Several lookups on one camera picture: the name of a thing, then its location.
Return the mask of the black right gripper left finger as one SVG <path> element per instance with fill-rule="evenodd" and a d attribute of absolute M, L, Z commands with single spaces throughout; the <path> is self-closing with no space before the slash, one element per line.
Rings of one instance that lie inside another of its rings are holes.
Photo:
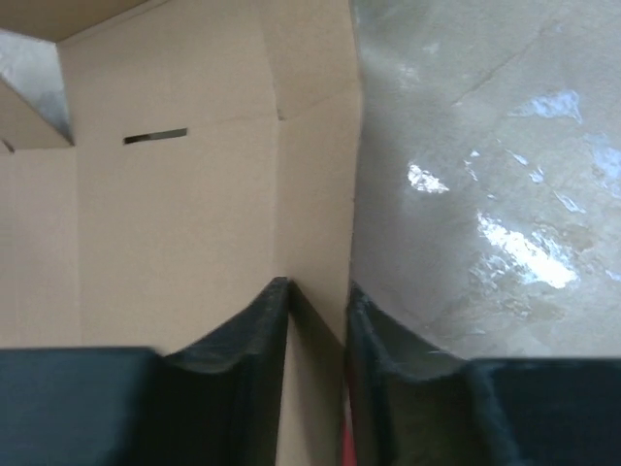
<path fill-rule="evenodd" d="M 290 283 L 184 349 L 5 349 L 5 465 L 272 465 Z"/>

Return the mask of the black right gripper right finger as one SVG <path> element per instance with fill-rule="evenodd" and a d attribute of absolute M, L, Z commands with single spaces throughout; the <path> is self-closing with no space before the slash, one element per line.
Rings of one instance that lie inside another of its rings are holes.
<path fill-rule="evenodd" d="M 616 358 L 464 360 L 407 330 L 358 286 L 347 307 L 362 465 L 616 465 Z"/>

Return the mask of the brown cardboard box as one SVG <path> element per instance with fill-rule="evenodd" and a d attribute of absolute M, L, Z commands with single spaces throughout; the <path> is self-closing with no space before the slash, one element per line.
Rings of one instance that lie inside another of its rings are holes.
<path fill-rule="evenodd" d="M 338 465 L 362 96 L 346 1 L 5 1 L 1 353 L 168 355 L 290 283 L 276 461 Z"/>

